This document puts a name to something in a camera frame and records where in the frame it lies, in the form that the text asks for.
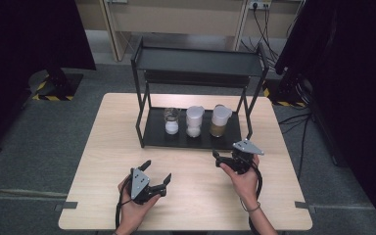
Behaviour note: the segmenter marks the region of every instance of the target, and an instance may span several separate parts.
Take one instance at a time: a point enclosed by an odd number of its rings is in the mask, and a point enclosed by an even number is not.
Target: desk
[[[151,98],[153,105],[162,107],[212,109],[215,104],[230,108],[238,104],[237,96],[153,94]],[[147,214],[139,230],[249,230],[248,214],[229,177],[214,166],[212,151],[140,148],[135,129],[138,109],[136,94],[105,95],[67,197],[67,202],[78,202],[77,207],[63,209],[60,227],[114,229],[118,183],[132,167],[152,160],[145,170],[152,185],[162,183],[170,172],[172,179],[166,197]],[[244,115],[239,119],[242,133],[247,133]],[[305,199],[268,99],[257,99],[252,123],[251,141],[265,151],[259,165],[263,177],[259,201],[265,214],[276,230],[310,229],[308,210],[295,207],[295,202]]]

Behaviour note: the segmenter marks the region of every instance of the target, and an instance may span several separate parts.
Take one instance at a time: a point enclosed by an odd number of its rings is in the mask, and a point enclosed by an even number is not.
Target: person's left hand
[[[119,191],[123,186],[125,180],[126,178],[123,179],[123,181],[117,186]],[[156,195],[143,205],[138,205],[133,201],[130,201],[121,206],[120,226],[116,230],[116,234],[124,235],[131,234],[132,232],[134,232],[142,223],[146,213],[148,213],[149,209],[154,206],[154,204],[158,201],[160,197],[161,195]],[[129,200],[130,196],[127,192],[127,187],[125,185],[122,195],[122,202],[125,203]]]

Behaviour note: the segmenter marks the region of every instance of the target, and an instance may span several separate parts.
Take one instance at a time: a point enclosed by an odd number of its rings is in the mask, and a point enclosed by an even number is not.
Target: power strip
[[[254,5],[258,4],[258,10],[269,10],[271,5],[271,0],[252,0],[250,1],[249,9],[254,9]]]

